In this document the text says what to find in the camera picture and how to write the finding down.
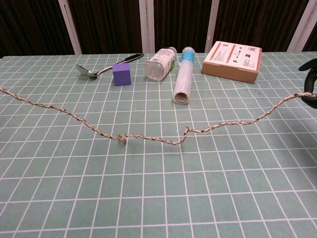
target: clear plastic bottle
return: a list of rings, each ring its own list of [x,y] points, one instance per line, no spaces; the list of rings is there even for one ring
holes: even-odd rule
[[[147,78],[161,81],[174,67],[177,50],[174,47],[160,49],[146,64]]]

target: plastic wrap roll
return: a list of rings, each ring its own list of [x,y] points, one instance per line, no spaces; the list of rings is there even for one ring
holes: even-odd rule
[[[179,65],[176,85],[173,92],[173,101],[175,103],[189,103],[193,79],[194,54],[195,51],[191,47],[183,49],[182,61]]]

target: box label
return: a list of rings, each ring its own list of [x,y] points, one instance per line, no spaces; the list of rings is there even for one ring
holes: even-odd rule
[[[257,71],[260,52],[258,47],[216,41],[205,62]]]

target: blue cap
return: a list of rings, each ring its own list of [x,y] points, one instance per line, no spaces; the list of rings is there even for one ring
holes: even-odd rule
[[[182,55],[182,61],[189,60],[192,63],[194,63],[194,53],[195,53],[195,51],[193,50],[193,48],[190,48],[190,47],[184,48],[183,55]]]

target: metal spoon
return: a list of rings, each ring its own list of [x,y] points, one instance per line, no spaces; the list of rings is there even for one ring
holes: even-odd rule
[[[139,59],[139,58],[141,58],[141,57],[143,57],[143,56],[144,56],[144,54],[135,54],[135,55],[132,55],[132,56],[130,56],[130,57],[128,57],[128,58],[125,58],[123,61],[120,61],[120,62],[118,62],[118,63],[128,63],[128,62],[137,60],[137,59]],[[82,73],[82,74],[84,74],[84,75],[86,75],[86,76],[88,76],[88,77],[90,77],[90,78],[97,78],[98,75],[100,75],[100,74],[106,72],[106,71],[109,70],[109,69],[112,69],[113,65],[108,66],[108,67],[106,67],[106,68],[104,68],[104,69],[102,69],[102,70],[100,70],[100,71],[98,71],[98,72],[96,72],[96,73],[93,73],[93,72],[91,72],[91,71],[85,69],[84,67],[82,67],[82,66],[80,66],[80,65],[78,65],[78,64],[76,64],[76,67],[77,67],[77,69],[78,69],[78,71],[79,71],[80,73]]]

